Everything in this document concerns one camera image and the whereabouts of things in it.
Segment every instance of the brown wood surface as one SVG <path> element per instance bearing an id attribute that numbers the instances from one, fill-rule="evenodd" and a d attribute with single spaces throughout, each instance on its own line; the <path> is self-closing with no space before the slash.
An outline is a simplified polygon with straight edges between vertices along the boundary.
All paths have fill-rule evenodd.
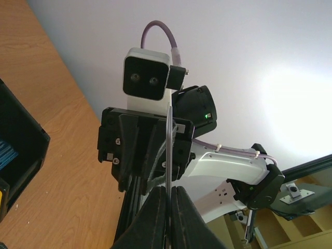
<path id="1" fill-rule="evenodd" d="M 0 0 L 0 78 L 51 136 L 43 168 L 0 224 L 0 241 L 9 249 L 110 248 L 123 194 L 111 164 L 97 161 L 99 121 L 24 0 Z"/>

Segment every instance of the black box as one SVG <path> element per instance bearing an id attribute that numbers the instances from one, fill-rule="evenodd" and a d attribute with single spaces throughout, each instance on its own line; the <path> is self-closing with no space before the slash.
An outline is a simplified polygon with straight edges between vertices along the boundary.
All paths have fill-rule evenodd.
<path id="1" fill-rule="evenodd" d="M 41 169 L 49 135 L 0 79 L 0 137 L 19 154 L 0 170 L 0 222 Z"/>

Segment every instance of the black camera face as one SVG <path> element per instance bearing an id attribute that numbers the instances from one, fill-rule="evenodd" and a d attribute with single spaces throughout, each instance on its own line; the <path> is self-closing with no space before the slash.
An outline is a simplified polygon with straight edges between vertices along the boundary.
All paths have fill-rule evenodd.
<path id="1" fill-rule="evenodd" d="M 123 91 L 130 96 L 161 100 L 168 73 L 169 67 L 164 63 L 127 57 L 124 61 Z"/>

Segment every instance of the camera lens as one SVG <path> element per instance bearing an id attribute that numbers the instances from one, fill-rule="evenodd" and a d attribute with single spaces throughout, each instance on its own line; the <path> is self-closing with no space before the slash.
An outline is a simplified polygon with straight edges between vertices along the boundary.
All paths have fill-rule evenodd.
<path id="1" fill-rule="evenodd" d="M 138 82 L 140 80 L 140 76 L 138 74 L 132 74 L 130 76 L 130 79 L 133 81 L 133 82 Z"/>
<path id="2" fill-rule="evenodd" d="M 159 80 L 156 77 L 152 77 L 150 79 L 150 85 L 155 86 L 156 84 L 158 84 Z"/>

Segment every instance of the white cable connector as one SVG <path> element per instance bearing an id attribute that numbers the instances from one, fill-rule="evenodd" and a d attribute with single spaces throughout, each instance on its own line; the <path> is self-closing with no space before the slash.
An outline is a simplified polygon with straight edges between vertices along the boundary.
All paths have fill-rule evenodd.
<path id="1" fill-rule="evenodd" d="M 256 156 L 255 156 L 255 159 L 257 159 L 257 158 L 258 158 L 259 154 L 260 154 L 260 152 L 257 150 L 257 151 L 256 151 Z"/>
<path id="2" fill-rule="evenodd" d="M 222 145 L 221 144 L 217 144 L 216 146 L 217 146 L 217 149 L 215 150 L 215 152 L 218 152 L 220 150 L 220 148 L 222 147 Z"/>
<path id="3" fill-rule="evenodd" d="M 181 66 L 181 56 L 178 48 L 171 49 L 173 66 Z"/>

